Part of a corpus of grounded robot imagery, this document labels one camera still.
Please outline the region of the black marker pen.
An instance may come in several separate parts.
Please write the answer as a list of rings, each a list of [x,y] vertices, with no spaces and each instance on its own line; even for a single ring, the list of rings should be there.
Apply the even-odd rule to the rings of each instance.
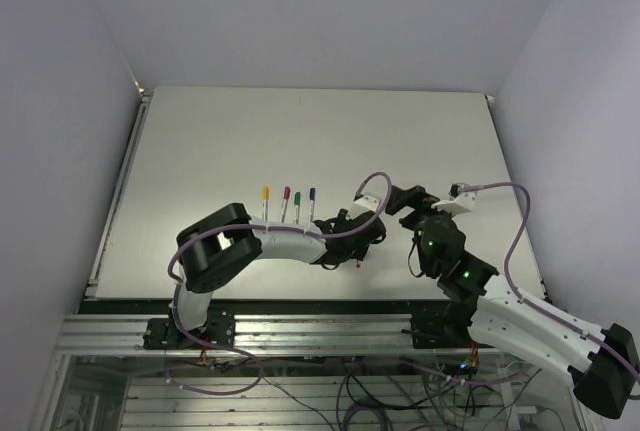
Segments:
[[[313,221],[314,221],[315,203],[316,203],[316,196],[315,196],[315,201],[311,201],[309,199],[309,208],[308,208],[308,222],[309,223],[313,223]]]

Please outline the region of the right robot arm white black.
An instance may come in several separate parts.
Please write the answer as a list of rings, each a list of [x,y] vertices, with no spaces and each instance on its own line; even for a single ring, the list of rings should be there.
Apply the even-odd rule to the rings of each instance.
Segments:
[[[394,187],[386,212],[411,212],[400,224],[413,234],[420,276],[436,281],[453,304],[440,324],[442,338],[459,347],[469,340],[512,354],[553,374],[575,398],[608,419],[621,417],[639,382],[639,354],[629,330],[603,328],[572,316],[518,287],[507,268],[466,249],[455,216],[470,212],[481,186],[455,183],[441,200],[421,186]]]

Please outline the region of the yellow marker pen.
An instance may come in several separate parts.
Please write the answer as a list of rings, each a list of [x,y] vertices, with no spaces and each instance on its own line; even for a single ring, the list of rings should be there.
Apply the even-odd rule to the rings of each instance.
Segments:
[[[264,186],[262,188],[262,220],[269,220],[269,198],[270,198],[270,190],[268,186]]]

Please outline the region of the purple marker pen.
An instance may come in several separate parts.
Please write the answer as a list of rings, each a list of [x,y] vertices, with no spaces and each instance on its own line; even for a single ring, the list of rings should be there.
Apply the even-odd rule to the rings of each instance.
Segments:
[[[290,195],[291,195],[291,188],[289,186],[285,186],[284,190],[283,190],[283,196],[282,196],[282,201],[281,201],[281,209],[280,209],[280,215],[279,215],[279,222],[280,223],[285,223],[285,221],[286,221],[286,215],[287,215]]]

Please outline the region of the green marker pen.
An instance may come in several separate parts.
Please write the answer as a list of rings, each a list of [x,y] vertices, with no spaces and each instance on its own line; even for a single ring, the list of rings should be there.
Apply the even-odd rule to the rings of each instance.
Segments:
[[[301,192],[299,192],[299,191],[295,192],[293,203],[294,203],[293,224],[299,224],[300,223]]]

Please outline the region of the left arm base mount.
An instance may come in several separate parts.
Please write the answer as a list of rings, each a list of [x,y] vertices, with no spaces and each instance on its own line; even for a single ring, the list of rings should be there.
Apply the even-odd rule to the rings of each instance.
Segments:
[[[235,336],[235,320],[226,311],[214,308],[208,311],[205,324],[191,329],[189,333],[198,339],[214,344],[232,346]],[[197,344],[176,327],[171,315],[148,321],[143,335],[144,350],[184,350],[196,347]]]

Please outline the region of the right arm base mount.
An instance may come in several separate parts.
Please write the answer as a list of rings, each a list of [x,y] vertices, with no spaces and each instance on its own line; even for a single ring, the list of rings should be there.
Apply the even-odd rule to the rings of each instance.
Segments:
[[[411,337],[414,349],[470,348],[468,328],[476,309],[445,301],[414,301],[411,318],[401,333]]]

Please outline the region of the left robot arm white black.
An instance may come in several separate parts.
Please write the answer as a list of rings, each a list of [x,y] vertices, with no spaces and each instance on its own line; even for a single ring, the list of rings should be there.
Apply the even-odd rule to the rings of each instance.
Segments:
[[[213,292],[223,288],[256,260],[292,260],[325,268],[361,261],[370,246],[384,241],[386,227],[367,207],[353,206],[329,220],[307,225],[267,222],[231,203],[182,230],[170,268],[181,266],[172,303],[177,313],[168,335],[182,348],[203,338]]]

